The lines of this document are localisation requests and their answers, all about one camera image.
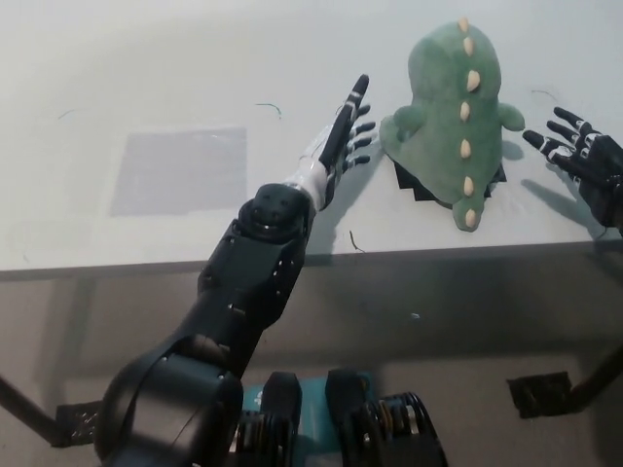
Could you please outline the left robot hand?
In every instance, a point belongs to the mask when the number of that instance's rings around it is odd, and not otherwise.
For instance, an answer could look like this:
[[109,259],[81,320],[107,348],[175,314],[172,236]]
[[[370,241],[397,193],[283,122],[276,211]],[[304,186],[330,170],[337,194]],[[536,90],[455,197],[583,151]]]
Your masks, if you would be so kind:
[[345,172],[370,160],[367,155],[352,155],[375,139],[376,123],[359,122],[371,110],[369,104],[363,104],[368,86],[369,76],[361,75],[338,109],[335,121],[310,143],[300,157],[295,174],[284,182],[286,186],[305,193],[315,212],[332,202]]

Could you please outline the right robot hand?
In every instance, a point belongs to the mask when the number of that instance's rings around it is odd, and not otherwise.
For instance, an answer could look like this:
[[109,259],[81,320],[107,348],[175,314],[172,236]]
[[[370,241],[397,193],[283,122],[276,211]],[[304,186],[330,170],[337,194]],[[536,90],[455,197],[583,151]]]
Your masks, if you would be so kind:
[[546,126],[558,138],[526,129],[523,139],[577,185],[600,225],[621,230],[622,147],[569,110],[556,107],[554,115]]

